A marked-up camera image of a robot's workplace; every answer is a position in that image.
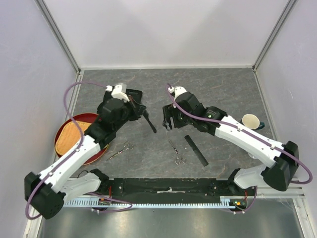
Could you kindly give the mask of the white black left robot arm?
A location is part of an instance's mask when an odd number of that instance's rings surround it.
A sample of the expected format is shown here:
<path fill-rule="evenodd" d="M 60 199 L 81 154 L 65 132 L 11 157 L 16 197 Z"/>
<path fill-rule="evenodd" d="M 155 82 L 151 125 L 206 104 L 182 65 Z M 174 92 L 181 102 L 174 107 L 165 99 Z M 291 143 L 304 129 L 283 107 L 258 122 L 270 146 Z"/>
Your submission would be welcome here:
<path fill-rule="evenodd" d="M 96 120 L 85 130 L 80 130 L 80 139 L 58 161 L 39 174 L 30 172 L 24 178 L 24 196 L 27 202 L 25 215 L 33 207 L 45 219 L 54 217 L 64 203 L 86 193 L 98 195 L 107 193 L 108 177 L 100 170 L 69 181 L 70 176 L 85 161 L 102 151 L 113 141 L 117 131 L 129 121 L 148 117 L 146 106 L 132 97 L 127 102 L 122 99 L 106 99 L 97 111 Z"/>

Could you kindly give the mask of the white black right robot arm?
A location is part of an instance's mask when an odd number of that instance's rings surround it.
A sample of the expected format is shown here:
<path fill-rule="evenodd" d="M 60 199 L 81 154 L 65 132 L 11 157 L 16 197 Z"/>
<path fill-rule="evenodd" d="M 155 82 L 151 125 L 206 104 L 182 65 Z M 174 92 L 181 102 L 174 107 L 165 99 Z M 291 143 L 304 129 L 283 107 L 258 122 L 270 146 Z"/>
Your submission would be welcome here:
<path fill-rule="evenodd" d="M 172 104 L 164 106 L 163 125 L 167 129 L 192 125 L 200 132 L 229 141 L 261 161 L 260 166 L 235 169 L 227 182 L 228 192 L 240 194 L 251 186 L 268 185 L 278 191 L 286 191 L 299 164 L 298 145 L 269 139 L 236 121 L 227 112 L 211 106 L 204 107 L 190 92 L 169 95 Z"/>

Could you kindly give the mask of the black handled comb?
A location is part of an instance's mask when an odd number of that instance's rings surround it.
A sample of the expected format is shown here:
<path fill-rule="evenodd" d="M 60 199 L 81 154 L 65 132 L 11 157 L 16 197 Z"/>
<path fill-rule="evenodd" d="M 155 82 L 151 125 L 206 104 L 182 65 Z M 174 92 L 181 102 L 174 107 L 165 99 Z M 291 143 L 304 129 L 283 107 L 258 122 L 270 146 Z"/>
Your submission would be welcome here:
<path fill-rule="evenodd" d="M 155 126 L 152 124 L 152 122 L 150 121 L 149 118 L 149 113 L 147 112 L 147 110 L 143 111 L 143 117 L 145 118 L 145 120 L 147 121 L 147 123 L 149 124 L 149 126 L 151 127 L 153 133 L 157 133 L 157 129 L 155 128 Z"/>

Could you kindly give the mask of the black straight comb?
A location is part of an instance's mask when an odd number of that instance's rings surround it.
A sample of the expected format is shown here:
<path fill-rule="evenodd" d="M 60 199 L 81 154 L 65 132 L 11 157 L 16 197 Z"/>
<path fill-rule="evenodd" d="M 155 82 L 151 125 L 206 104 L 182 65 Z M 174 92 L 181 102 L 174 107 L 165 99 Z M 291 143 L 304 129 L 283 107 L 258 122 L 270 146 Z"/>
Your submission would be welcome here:
<path fill-rule="evenodd" d="M 207 166 L 209 164 L 208 161 L 206 160 L 204 155 L 201 153 L 201 151 L 199 150 L 197 145 L 194 143 L 192 138 L 189 135 L 186 135 L 184 138 L 187 141 L 187 143 L 189 144 L 189 146 L 192 148 L 194 154 L 197 156 L 197 158 L 199 159 L 199 161 L 201 162 L 203 167 Z"/>

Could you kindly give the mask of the black zippered tool case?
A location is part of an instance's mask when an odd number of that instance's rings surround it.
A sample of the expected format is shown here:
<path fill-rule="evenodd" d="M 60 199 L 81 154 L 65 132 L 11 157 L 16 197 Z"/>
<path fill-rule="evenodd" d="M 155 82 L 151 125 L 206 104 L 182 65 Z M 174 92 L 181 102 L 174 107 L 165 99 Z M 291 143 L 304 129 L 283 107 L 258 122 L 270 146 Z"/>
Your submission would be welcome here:
<path fill-rule="evenodd" d="M 126 89 L 126 94 L 129 100 L 134 99 L 141 103 L 143 92 L 136 89 Z M 123 110 L 123 102 L 120 99 L 112 98 L 109 92 L 105 91 L 103 101 L 100 103 L 100 108 L 106 111 Z"/>

